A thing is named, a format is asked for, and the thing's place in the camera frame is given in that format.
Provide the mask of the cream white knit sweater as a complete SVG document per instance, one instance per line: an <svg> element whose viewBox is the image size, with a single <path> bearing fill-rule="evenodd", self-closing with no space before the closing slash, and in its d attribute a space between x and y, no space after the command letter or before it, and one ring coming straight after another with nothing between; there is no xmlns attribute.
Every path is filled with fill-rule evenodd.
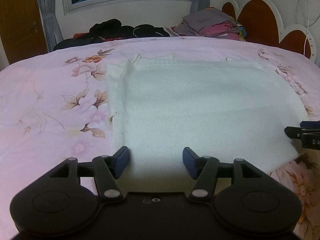
<svg viewBox="0 0 320 240"><path fill-rule="evenodd" d="M308 118L292 87L255 61L184 61L135 55L106 71L114 145L131 150L133 179L184 175L191 148L263 171L297 151L284 133Z"/></svg>

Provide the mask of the black and red clothes pile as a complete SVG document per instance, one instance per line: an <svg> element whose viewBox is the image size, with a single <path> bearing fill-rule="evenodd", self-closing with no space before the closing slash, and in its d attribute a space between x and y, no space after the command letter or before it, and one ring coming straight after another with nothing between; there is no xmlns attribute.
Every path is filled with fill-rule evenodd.
<svg viewBox="0 0 320 240"><path fill-rule="evenodd" d="M154 27L150 24L140 24L133 27L130 25L122 25L120 20L113 18L102 23L96 23L87 33L59 42L53 51L113 40L169 36L169 33L167 33L163 27Z"/></svg>

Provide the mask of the folded grey pink clothes stack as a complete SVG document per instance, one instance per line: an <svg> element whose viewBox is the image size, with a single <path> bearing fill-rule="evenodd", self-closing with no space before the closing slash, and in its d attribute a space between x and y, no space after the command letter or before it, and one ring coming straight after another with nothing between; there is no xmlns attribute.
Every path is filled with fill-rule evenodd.
<svg viewBox="0 0 320 240"><path fill-rule="evenodd" d="M232 16L216 8L206 8L184 16L182 22L171 28L180 36L224 38L244 41L245 28Z"/></svg>

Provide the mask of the pink floral bed sheet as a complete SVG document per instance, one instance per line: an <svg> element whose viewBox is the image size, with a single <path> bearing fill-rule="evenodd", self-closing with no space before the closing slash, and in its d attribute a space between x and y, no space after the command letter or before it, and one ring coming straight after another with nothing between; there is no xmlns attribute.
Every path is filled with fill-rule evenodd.
<svg viewBox="0 0 320 240"><path fill-rule="evenodd" d="M25 187L65 160L88 162L113 155L106 71L135 55L184 61L255 61L286 81L302 101L307 119L319 119L319 68L306 57L261 44L204 37L134 38L57 50L16 62L1 72L1 239L18 231L9 206ZM301 194L303 205L316 205L319 192L312 171L297 155L270 171ZM122 191L180 192L194 185L184 175L118 181Z"/></svg>

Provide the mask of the red and white headboard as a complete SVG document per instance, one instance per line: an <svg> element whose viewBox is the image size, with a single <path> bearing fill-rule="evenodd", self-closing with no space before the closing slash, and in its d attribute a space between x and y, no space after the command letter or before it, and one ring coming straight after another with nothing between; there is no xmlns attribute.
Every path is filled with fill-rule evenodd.
<svg viewBox="0 0 320 240"><path fill-rule="evenodd" d="M301 24L287 27L271 0L225 0L221 11L236 19L245 29L245 40L299 53L316 61L317 47L309 30Z"/></svg>

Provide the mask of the brown wooden door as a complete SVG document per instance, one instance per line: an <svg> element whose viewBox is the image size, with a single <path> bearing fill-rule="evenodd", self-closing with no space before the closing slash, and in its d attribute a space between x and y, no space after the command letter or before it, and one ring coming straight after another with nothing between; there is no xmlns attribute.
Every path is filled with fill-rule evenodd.
<svg viewBox="0 0 320 240"><path fill-rule="evenodd" d="M1 41L10 64L47 53L37 0L1 0Z"/></svg>

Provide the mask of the left grey curtain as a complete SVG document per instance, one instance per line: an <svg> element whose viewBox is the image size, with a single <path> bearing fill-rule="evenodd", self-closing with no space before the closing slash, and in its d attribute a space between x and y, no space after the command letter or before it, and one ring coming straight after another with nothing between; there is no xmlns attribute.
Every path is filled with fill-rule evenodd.
<svg viewBox="0 0 320 240"><path fill-rule="evenodd" d="M43 22L47 49L51 52L63 40L55 14L55 0L37 0L37 3Z"/></svg>

